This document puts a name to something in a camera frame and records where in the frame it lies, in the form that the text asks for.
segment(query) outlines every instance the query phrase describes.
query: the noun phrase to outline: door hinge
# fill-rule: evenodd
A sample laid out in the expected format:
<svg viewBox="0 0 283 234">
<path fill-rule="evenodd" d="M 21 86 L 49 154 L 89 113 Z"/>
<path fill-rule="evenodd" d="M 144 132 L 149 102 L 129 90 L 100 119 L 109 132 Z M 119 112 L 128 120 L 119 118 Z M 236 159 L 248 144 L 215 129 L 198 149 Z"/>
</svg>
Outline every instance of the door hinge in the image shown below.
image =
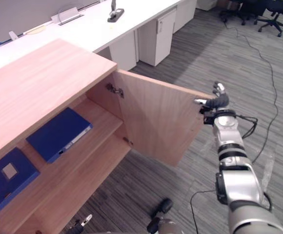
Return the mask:
<svg viewBox="0 0 283 234">
<path fill-rule="evenodd" d="M 108 83 L 106 85 L 107 90 L 109 90 L 111 93 L 119 94 L 121 98 L 124 98 L 124 92 L 122 89 L 116 89 L 111 83 Z"/>
<path fill-rule="evenodd" d="M 126 138 L 126 137 L 123 137 L 123 140 L 126 141 L 130 146 L 133 146 L 133 145 L 134 145 L 134 143 L 131 142 L 131 141 L 130 141 L 128 138 Z"/>
</svg>

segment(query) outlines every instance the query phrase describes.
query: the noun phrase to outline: cabinet shelf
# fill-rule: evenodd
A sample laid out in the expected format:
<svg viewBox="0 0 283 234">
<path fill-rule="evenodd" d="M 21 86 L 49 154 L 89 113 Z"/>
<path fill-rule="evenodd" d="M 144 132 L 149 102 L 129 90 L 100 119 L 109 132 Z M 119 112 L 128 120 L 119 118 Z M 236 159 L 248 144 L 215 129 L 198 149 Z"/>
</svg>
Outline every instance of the cabinet shelf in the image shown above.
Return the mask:
<svg viewBox="0 0 283 234">
<path fill-rule="evenodd" d="M 91 129 L 69 151 L 54 163 L 41 161 L 41 156 L 24 141 L 21 148 L 36 164 L 40 175 L 0 211 L 0 233 L 14 233 L 45 201 L 51 200 L 79 173 L 79 167 L 122 125 L 122 120 L 85 99 L 73 109 L 93 124 Z"/>
<path fill-rule="evenodd" d="M 131 148 L 112 135 L 47 199 L 16 234 L 58 234 Z"/>
</svg>

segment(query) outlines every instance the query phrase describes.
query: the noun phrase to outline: cable on floor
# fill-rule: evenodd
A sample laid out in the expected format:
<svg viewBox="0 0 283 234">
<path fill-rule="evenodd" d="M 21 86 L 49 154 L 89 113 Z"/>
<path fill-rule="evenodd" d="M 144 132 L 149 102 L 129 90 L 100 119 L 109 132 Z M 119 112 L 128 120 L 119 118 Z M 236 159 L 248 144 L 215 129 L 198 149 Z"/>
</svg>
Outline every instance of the cable on floor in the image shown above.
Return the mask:
<svg viewBox="0 0 283 234">
<path fill-rule="evenodd" d="M 197 234 L 199 234 L 199 231 L 198 231 L 198 226 L 197 226 L 197 222 L 196 222 L 196 219 L 195 219 L 194 208 L 193 208 L 193 206 L 192 206 L 192 200 L 193 200 L 193 198 L 195 197 L 195 195 L 197 195 L 197 194 L 204 194 L 204 193 L 210 193 L 210 192 L 215 192 L 215 191 L 216 191 L 216 190 L 207 190 L 207 191 L 195 192 L 195 193 L 191 196 L 191 198 L 190 198 L 190 207 L 191 207 L 191 212 L 192 212 L 192 218 L 194 219 L 194 222 L 195 222 Z"/>
<path fill-rule="evenodd" d="M 273 205 L 272 199 L 270 198 L 270 196 L 269 196 L 266 192 L 264 192 L 263 194 L 264 194 L 264 196 L 266 197 L 266 199 L 267 199 L 267 201 L 268 201 L 268 203 L 269 203 L 269 207 L 266 208 L 266 209 L 267 209 L 268 211 L 272 212 L 273 209 L 274 209 L 274 205 Z"/>
<path fill-rule="evenodd" d="M 258 155 L 252 160 L 252 163 L 255 163 L 256 160 L 257 160 L 257 159 L 259 158 L 259 156 L 261 155 L 261 153 L 263 152 L 265 146 L 266 146 L 266 143 L 267 143 L 267 140 L 268 140 L 268 134 L 269 134 L 270 127 L 271 127 L 272 123 L 274 122 L 274 120 L 276 119 L 276 117 L 278 116 L 278 113 L 279 113 L 279 109 L 278 109 L 278 106 L 277 106 L 277 104 L 276 104 L 278 95 L 277 95 L 277 90 L 276 90 L 275 82 L 274 82 L 273 67 L 272 67 L 272 64 L 271 64 L 267 59 L 263 58 L 263 56 L 262 56 L 260 50 L 250 44 L 248 38 L 247 38 L 245 35 L 240 35 L 240 34 L 239 34 L 238 28 L 236 28 L 236 27 L 230 27 L 230 28 L 228 28 L 228 27 L 227 27 L 227 24 L 226 24 L 225 22 L 224 22 L 224 25 L 225 25 L 225 27 L 226 27 L 227 30 L 229 30 L 229 29 L 235 29 L 235 30 L 236 30 L 236 32 L 237 32 L 236 38 L 239 38 L 239 37 L 245 38 L 245 40 L 247 41 L 249 47 L 252 48 L 252 49 L 255 49 L 255 50 L 259 53 L 260 58 L 261 58 L 264 62 L 268 63 L 268 65 L 269 65 L 269 67 L 270 67 L 270 71 L 271 71 L 272 85 L 273 85 L 273 88 L 274 88 L 274 91 L 275 91 L 275 99 L 274 99 L 274 103 L 273 103 L 273 104 L 274 104 L 274 106 L 275 106 L 275 108 L 276 108 L 276 114 L 274 115 L 274 117 L 272 118 L 272 120 L 270 121 L 270 123 L 269 123 L 269 125 L 268 125 L 268 127 L 267 127 L 267 130 L 266 130 L 266 131 L 267 131 L 266 137 L 265 137 L 265 140 L 264 140 L 264 143 L 263 143 L 263 146 L 262 146 L 260 152 L 259 152 Z"/>
</svg>

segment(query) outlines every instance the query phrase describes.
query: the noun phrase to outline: black cable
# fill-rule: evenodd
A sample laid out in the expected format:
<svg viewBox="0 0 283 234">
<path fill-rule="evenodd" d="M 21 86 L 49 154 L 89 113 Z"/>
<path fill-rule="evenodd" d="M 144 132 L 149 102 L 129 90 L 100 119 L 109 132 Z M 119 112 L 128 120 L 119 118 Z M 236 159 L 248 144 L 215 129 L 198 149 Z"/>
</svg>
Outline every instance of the black cable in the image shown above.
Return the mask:
<svg viewBox="0 0 283 234">
<path fill-rule="evenodd" d="M 191 198 L 190 198 L 190 207 L 191 207 L 192 217 L 193 217 L 194 222 L 195 222 L 197 234 L 199 234 L 199 231 L 198 231 L 198 226 L 197 226 L 196 219 L 195 219 L 194 208 L 193 208 L 193 206 L 192 206 L 192 199 L 193 199 L 194 196 L 197 195 L 197 194 L 210 193 L 210 192 L 215 192 L 215 191 L 216 191 L 216 190 L 207 190 L 207 191 L 195 192 L 195 193 L 191 196 Z"/>
<path fill-rule="evenodd" d="M 272 211 L 273 211 L 273 208 L 274 208 L 272 199 L 270 198 L 270 196 L 269 196 L 266 192 L 264 192 L 263 194 L 264 194 L 264 196 L 266 197 L 266 199 L 267 199 L 267 201 L 268 201 L 268 203 L 269 203 L 269 207 L 268 207 L 267 210 L 269 210 L 270 212 L 272 212 Z"/>
<path fill-rule="evenodd" d="M 242 136 L 242 139 L 246 139 L 247 137 L 251 136 L 254 133 L 259 120 L 258 118 L 255 118 L 255 117 L 248 117 L 248 116 L 241 116 L 241 115 L 236 115 L 236 116 L 253 123 L 252 127 Z"/>
<path fill-rule="evenodd" d="M 267 62 L 267 63 L 268 63 L 268 65 L 269 65 L 269 67 L 270 67 L 270 70 L 271 70 L 272 85 L 273 85 L 273 88 L 274 88 L 274 91 L 275 91 L 274 106 L 275 106 L 275 108 L 276 108 L 276 114 L 275 114 L 275 116 L 272 118 L 272 120 L 270 121 L 270 123 L 269 123 L 269 125 L 268 125 L 268 127 L 267 127 L 267 130 L 266 130 L 266 131 L 267 131 L 266 137 L 265 137 L 265 140 L 264 140 L 264 143 L 263 143 L 263 146 L 262 146 L 260 152 L 259 152 L 258 155 L 252 160 L 252 163 L 255 163 L 256 160 L 257 160 L 257 159 L 259 158 L 259 156 L 261 155 L 261 153 L 263 152 L 265 146 L 266 146 L 266 143 L 267 143 L 267 140 L 268 140 L 269 129 L 270 129 L 272 123 L 274 122 L 274 120 L 276 119 L 276 117 L 278 116 L 278 112 L 279 112 L 278 106 L 276 105 L 276 101 L 277 101 L 278 95 L 277 95 L 277 90 L 276 90 L 275 82 L 274 82 L 273 67 L 272 67 L 272 64 L 271 64 L 267 59 L 265 59 L 265 58 L 262 57 L 261 52 L 259 51 L 259 49 L 253 47 L 253 46 L 250 44 L 248 38 L 247 38 L 245 35 L 240 35 L 240 36 L 239 36 L 238 28 L 236 28 L 236 27 L 230 27 L 230 28 L 228 28 L 225 22 L 224 22 L 224 25 L 225 25 L 226 29 L 235 29 L 235 30 L 236 30 L 236 32 L 237 32 L 236 38 L 244 37 L 245 40 L 247 41 L 249 47 L 252 48 L 252 49 L 255 49 L 255 50 L 259 53 L 260 58 L 261 58 L 264 62 Z"/>
</svg>

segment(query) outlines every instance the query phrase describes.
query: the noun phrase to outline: office chair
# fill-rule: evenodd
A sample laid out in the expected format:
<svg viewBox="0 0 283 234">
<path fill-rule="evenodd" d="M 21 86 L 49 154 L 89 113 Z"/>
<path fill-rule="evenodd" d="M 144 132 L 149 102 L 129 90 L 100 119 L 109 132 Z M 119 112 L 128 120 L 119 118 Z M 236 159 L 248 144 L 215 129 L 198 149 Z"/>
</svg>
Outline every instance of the office chair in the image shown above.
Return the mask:
<svg viewBox="0 0 283 234">
<path fill-rule="evenodd" d="M 280 28 L 280 26 L 283 27 L 283 23 L 280 23 L 279 21 L 277 21 L 277 19 L 280 14 L 283 14 L 283 0 L 270 0 L 267 3 L 266 8 L 270 12 L 273 12 L 271 16 L 274 16 L 275 14 L 276 16 L 273 19 L 256 19 L 254 21 L 254 24 L 257 24 L 258 21 L 266 22 L 266 24 L 264 24 L 263 26 L 259 28 L 258 32 L 261 32 L 262 28 L 267 27 L 269 25 L 275 26 L 277 30 L 279 31 L 277 36 L 281 37 L 283 30 Z"/>
<path fill-rule="evenodd" d="M 237 16 L 242 20 L 241 25 L 245 25 L 245 19 L 250 17 L 250 14 L 243 13 L 240 11 L 240 4 L 241 3 L 256 3 L 258 0 L 231 0 L 231 2 L 235 2 L 238 4 L 236 10 L 223 10 L 220 12 L 221 20 L 226 23 L 229 17 Z"/>
</svg>

